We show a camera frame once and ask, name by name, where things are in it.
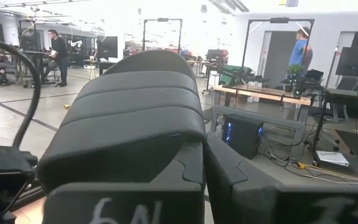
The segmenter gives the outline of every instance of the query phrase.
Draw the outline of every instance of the window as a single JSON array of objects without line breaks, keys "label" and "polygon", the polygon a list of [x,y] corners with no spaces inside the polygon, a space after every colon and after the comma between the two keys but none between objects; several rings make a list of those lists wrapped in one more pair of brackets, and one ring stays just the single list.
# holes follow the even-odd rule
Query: window
[{"label": "window", "polygon": [[298,6],[298,0],[287,0],[286,7],[297,7]]},{"label": "window", "polygon": [[279,6],[298,7],[298,0],[279,0]]}]

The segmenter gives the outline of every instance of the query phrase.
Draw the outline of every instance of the green object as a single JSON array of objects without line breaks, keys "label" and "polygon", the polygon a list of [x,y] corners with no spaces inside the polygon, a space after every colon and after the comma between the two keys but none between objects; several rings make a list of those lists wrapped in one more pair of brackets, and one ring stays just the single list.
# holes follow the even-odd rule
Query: green object
[{"label": "green object", "polygon": [[302,73],[302,65],[290,65],[287,68],[287,75],[296,78],[296,77],[300,77],[301,73]]},{"label": "green object", "polygon": [[[232,77],[236,76],[240,71],[241,71],[241,66],[223,65],[221,70],[221,83],[223,83],[223,85],[230,84]],[[251,71],[252,69],[248,67],[244,67],[242,68],[241,73],[249,73]]]}]

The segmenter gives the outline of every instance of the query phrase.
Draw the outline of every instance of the electrical cable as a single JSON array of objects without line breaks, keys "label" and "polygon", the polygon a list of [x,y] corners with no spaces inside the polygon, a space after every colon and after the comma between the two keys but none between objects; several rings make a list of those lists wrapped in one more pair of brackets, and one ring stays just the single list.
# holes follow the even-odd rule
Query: electrical cable
[{"label": "electrical cable", "polygon": [[274,140],[274,139],[272,139],[272,138],[270,138],[270,137],[268,137],[268,136],[266,136],[266,135],[264,135],[264,138],[265,138],[267,141],[269,141],[269,142],[271,142],[271,143],[274,143],[275,145],[282,146],[282,147],[299,146],[300,144],[302,144],[302,143],[305,141],[305,139],[308,139],[308,138],[311,136],[311,134],[313,133],[313,128],[314,128],[314,126],[315,126],[316,124],[317,124],[317,123],[314,123],[314,124],[312,125],[311,131],[310,131],[309,135],[307,135],[307,137],[305,137],[306,127],[307,127],[307,121],[306,121],[306,123],[305,123],[305,128],[304,128],[304,130],[303,130],[302,139],[301,139],[300,142],[298,142],[298,143],[296,143],[296,144],[284,144],[284,143],[278,142],[278,141],[276,141],[276,140]]},{"label": "electrical cable", "polygon": [[0,49],[3,49],[7,52],[9,52],[10,54],[18,57],[19,59],[21,59],[24,64],[30,69],[30,72],[32,74],[32,78],[34,80],[34,92],[33,92],[33,96],[32,96],[32,100],[30,102],[30,107],[29,110],[27,112],[27,116],[23,119],[23,122],[19,128],[19,130],[17,131],[17,134],[13,140],[13,144],[12,146],[14,148],[19,148],[24,134],[27,130],[27,128],[29,127],[29,124],[35,114],[35,111],[38,107],[38,102],[40,99],[40,94],[41,94],[41,83],[40,83],[40,77],[39,74],[37,72],[37,69],[35,68],[34,64],[22,53],[20,53],[17,49],[15,49],[14,47],[5,44],[4,42],[0,41]]},{"label": "electrical cable", "polygon": [[[294,175],[297,175],[298,177],[307,177],[307,178],[312,178],[312,179],[318,179],[318,180],[323,180],[323,181],[326,181],[326,182],[332,182],[332,183],[335,183],[335,184],[350,184],[350,185],[358,185],[358,182],[346,182],[344,179],[341,178],[340,175],[336,175],[336,174],[320,174],[320,175],[314,175],[313,173],[311,173],[308,169],[305,169],[303,168],[305,171],[308,171],[311,175],[304,175],[304,174],[298,174],[290,169],[287,168],[287,166],[289,164],[291,164],[294,168],[296,169],[302,169],[302,168],[299,168],[299,167],[295,167],[296,166],[296,163],[292,162],[289,157],[287,157],[285,160],[282,160],[280,158],[277,158],[273,155],[270,154],[270,157],[268,155],[265,155],[263,153],[260,153],[261,155],[267,157],[271,162],[273,162],[275,165],[279,166],[279,167],[282,167],[284,168],[286,171],[294,174]],[[284,165],[281,165],[281,164],[278,164],[276,161],[280,161],[282,163],[284,163]],[[338,182],[338,181],[333,181],[333,180],[328,180],[328,179],[324,179],[324,178],[320,178],[319,176],[321,175],[327,175],[327,176],[330,176],[330,177],[335,177],[337,179],[340,179],[342,182]]]}]

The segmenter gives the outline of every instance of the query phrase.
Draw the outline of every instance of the potted plant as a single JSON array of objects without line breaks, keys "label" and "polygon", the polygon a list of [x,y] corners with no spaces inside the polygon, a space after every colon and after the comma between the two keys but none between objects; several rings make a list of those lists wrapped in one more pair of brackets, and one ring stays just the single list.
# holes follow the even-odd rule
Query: potted plant
[{"label": "potted plant", "polygon": [[301,77],[301,73],[302,73],[302,65],[290,65],[287,68],[287,79],[290,81],[290,85],[286,85],[284,87],[284,90],[286,92],[291,92],[293,89],[293,83],[299,78]]}]

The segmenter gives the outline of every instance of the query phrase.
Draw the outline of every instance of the doorway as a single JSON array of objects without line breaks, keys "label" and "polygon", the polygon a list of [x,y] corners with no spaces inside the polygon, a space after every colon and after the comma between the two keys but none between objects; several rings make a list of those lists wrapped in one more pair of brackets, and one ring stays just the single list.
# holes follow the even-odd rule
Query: doorway
[{"label": "doorway", "polygon": [[265,84],[269,88],[283,86],[280,82],[287,74],[288,63],[296,43],[296,32],[267,31],[265,37],[270,37],[270,40],[264,40],[262,46],[262,55],[266,55],[261,59],[261,62],[265,62],[265,66],[262,66],[262,74],[264,78],[270,79]]}]

